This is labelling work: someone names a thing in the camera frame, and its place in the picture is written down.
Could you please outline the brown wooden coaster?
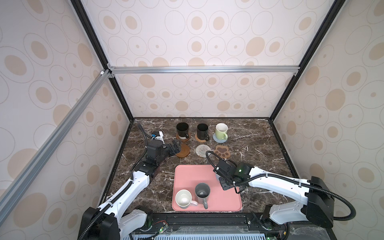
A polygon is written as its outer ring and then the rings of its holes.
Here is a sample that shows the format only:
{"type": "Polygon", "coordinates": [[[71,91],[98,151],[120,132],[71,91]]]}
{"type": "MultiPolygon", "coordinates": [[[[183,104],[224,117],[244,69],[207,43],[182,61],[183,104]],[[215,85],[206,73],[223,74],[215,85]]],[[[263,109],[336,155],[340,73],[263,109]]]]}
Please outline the brown wooden coaster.
{"type": "Polygon", "coordinates": [[[185,158],[190,154],[190,147],[186,144],[181,144],[181,151],[176,154],[178,158],[185,158]]]}
{"type": "Polygon", "coordinates": [[[191,137],[180,137],[178,134],[176,135],[177,140],[180,140],[181,142],[185,143],[190,140],[191,137]]]}

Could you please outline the black mug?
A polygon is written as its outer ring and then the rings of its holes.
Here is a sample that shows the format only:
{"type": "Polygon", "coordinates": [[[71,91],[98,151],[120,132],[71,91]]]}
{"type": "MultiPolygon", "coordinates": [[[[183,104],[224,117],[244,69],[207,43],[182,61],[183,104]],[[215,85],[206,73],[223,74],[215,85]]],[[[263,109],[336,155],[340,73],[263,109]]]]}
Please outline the black mug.
{"type": "Polygon", "coordinates": [[[177,128],[177,134],[180,137],[188,138],[190,136],[190,134],[189,134],[189,125],[187,123],[184,123],[184,122],[178,123],[176,128],[177,128]]]}
{"type": "Polygon", "coordinates": [[[208,133],[208,130],[209,130],[209,126],[207,124],[198,124],[197,126],[197,136],[200,140],[206,140],[206,141],[209,141],[210,140],[210,136],[209,136],[209,133],[208,133]]]}

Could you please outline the multicolour woven coaster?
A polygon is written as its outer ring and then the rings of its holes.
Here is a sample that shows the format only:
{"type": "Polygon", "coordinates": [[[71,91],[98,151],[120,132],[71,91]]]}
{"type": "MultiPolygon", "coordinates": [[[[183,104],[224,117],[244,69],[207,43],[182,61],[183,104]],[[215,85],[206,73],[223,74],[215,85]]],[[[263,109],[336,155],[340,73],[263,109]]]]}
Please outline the multicolour woven coaster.
{"type": "Polygon", "coordinates": [[[212,151],[212,149],[208,145],[198,145],[195,149],[196,155],[200,158],[205,158],[207,151],[212,151]]]}

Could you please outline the cork paw coaster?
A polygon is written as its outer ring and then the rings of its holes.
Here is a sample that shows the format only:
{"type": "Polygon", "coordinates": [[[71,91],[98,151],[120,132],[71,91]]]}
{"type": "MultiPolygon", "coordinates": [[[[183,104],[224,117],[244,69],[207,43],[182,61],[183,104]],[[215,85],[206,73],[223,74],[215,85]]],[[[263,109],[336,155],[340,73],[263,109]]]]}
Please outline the cork paw coaster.
{"type": "Polygon", "coordinates": [[[231,157],[230,149],[228,146],[217,145],[214,153],[223,159],[229,159],[231,157]]]}

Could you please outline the woven rattan coaster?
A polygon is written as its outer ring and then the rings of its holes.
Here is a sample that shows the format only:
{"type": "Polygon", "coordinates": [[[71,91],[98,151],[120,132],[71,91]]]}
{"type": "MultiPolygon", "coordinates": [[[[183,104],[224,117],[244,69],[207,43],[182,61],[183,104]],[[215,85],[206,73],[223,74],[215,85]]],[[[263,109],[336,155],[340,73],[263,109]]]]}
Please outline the woven rattan coaster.
{"type": "Polygon", "coordinates": [[[206,140],[200,140],[200,139],[198,138],[197,134],[195,134],[195,139],[196,139],[196,141],[199,142],[199,143],[206,143],[206,142],[207,142],[206,140]]]}

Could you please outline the grey mug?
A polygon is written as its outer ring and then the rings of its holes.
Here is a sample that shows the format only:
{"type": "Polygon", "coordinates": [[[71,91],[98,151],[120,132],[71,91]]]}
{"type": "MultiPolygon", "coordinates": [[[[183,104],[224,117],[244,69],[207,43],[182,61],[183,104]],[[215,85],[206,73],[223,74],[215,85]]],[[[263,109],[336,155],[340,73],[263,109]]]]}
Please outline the grey mug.
{"type": "Polygon", "coordinates": [[[199,183],[195,187],[195,195],[197,197],[197,202],[202,204],[204,208],[208,209],[208,199],[210,196],[211,189],[206,183],[199,183]]]}

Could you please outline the blue woven coaster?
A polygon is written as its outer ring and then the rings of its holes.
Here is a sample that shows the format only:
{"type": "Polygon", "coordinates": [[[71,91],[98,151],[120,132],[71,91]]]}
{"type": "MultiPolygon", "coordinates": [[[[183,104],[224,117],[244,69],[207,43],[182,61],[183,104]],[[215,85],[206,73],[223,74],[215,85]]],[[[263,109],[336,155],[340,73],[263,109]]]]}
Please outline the blue woven coaster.
{"type": "Polygon", "coordinates": [[[224,140],[219,140],[217,137],[216,137],[216,134],[213,134],[213,139],[215,142],[217,143],[225,143],[227,141],[227,139],[224,139],[224,140]]]}

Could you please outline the white mug pink handle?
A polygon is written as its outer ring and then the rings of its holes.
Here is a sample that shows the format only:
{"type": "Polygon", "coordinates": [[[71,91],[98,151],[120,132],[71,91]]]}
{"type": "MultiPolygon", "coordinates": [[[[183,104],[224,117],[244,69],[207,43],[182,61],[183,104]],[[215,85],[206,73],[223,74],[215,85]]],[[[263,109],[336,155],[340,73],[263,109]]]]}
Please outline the white mug pink handle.
{"type": "Polygon", "coordinates": [[[176,204],[181,209],[187,209],[190,205],[197,206],[199,203],[193,200],[192,194],[188,190],[180,190],[175,196],[176,204]]]}

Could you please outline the green mug white inside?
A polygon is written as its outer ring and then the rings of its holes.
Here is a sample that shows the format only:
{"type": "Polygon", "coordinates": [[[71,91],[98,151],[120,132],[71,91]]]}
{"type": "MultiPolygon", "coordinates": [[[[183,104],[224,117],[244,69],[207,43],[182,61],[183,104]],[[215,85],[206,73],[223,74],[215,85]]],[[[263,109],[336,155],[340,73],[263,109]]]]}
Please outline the green mug white inside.
{"type": "Polygon", "coordinates": [[[228,126],[224,123],[217,124],[216,130],[215,130],[216,137],[219,140],[228,139],[228,134],[227,134],[228,129],[229,129],[228,126]]]}

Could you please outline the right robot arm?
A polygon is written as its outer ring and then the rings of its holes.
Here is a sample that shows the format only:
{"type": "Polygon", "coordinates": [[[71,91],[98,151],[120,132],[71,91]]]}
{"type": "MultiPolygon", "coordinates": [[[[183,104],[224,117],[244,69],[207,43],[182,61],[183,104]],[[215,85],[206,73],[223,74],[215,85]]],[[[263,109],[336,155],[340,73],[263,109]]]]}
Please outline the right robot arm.
{"type": "Polygon", "coordinates": [[[241,194],[246,188],[260,188],[293,199],[291,203],[265,207],[260,221],[267,226],[308,221],[329,229],[334,221],[350,221],[357,215],[349,201],[331,192],[318,177],[290,178],[244,162],[235,164],[213,151],[207,151],[206,157],[224,191],[234,189],[236,194],[241,194]]]}

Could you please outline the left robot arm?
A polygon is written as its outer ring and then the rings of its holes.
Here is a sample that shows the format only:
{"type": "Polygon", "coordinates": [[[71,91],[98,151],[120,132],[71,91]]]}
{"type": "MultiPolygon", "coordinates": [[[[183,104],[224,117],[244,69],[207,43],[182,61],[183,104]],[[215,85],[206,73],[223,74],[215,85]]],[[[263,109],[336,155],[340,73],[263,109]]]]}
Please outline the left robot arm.
{"type": "Polygon", "coordinates": [[[163,132],[147,134],[138,124],[145,140],[145,150],[134,164],[130,178],[109,199],[97,208],[88,208],[83,216],[79,240],[122,240],[136,229],[150,228],[152,210],[136,208],[130,214],[125,212],[135,198],[153,181],[160,166],[170,157],[181,152],[181,142],[173,140],[166,144],[163,132]]]}

